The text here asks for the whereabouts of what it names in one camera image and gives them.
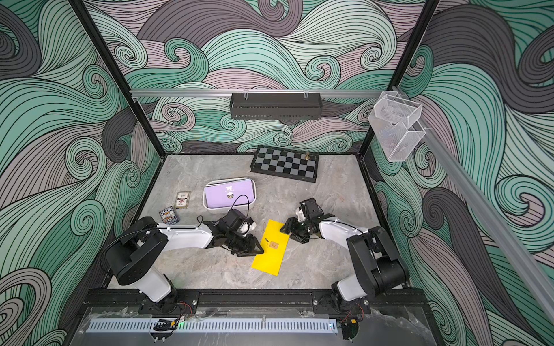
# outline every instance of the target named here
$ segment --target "chessboard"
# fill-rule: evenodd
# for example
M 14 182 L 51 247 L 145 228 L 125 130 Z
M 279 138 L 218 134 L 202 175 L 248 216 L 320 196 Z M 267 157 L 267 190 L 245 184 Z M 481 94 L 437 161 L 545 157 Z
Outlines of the chessboard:
M 250 171 L 315 183 L 318 158 L 311 153 L 258 146 Z

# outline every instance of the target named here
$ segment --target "yellow paper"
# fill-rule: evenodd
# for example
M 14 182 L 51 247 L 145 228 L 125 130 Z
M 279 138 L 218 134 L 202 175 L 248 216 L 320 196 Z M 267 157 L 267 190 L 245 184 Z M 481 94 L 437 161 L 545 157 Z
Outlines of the yellow paper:
M 286 244 L 289 242 L 289 235 L 279 231 L 283 225 L 277 221 L 268 221 L 264 236 L 260 240 L 264 253 L 256 255 L 252 268 L 275 276 L 279 274 L 283 256 L 285 256 Z

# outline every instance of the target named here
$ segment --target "clear plastic container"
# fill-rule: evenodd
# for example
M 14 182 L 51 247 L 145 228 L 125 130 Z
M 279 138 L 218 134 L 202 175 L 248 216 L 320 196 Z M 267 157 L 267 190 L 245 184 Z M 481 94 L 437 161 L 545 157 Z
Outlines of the clear plastic container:
M 425 130 L 413 128 L 421 110 L 421 104 L 402 99 L 395 91 L 381 93 L 368 120 L 389 162 L 405 161 L 425 135 Z

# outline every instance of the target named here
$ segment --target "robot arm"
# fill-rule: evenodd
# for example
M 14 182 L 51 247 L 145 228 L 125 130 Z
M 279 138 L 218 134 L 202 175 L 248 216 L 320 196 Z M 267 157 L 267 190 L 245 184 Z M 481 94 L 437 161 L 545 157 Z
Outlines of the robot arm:
M 408 281 L 407 267 L 385 229 L 352 226 L 325 214 L 314 198 L 300 202 L 297 218 L 289 218 L 281 232 L 302 244 L 311 235 L 332 240 L 350 252 L 355 275 L 333 284 L 343 301 L 373 298 Z
M 133 285 L 153 302 L 172 290 L 168 280 L 152 265 L 161 252 L 199 247 L 222 247 L 238 257 L 263 254 L 258 239 L 249 232 L 256 223 L 231 209 L 221 219 L 199 225 L 166 225 L 147 216 L 132 224 L 106 249 L 106 259 L 120 285 Z

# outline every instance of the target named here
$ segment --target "wave pattern wallpaper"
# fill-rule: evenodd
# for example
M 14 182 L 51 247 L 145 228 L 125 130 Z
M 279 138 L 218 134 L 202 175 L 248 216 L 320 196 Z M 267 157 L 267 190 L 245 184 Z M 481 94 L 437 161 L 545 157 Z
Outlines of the wave pattern wallpaper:
M 449 0 L 448 7 L 463 0 Z M 424 0 L 85 0 L 131 88 L 385 90 Z M 169 152 L 357 152 L 375 100 L 233 120 L 229 98 L 141 100 Z
M 554 2 L 439 9 L 401 88 L 554 278 Z M 450 345 L 554 345 L 554 326 L 426 144 L 368 169 Z
M 159 162 L 66 0 L 0 1 L 0 343 L 61 345 Z

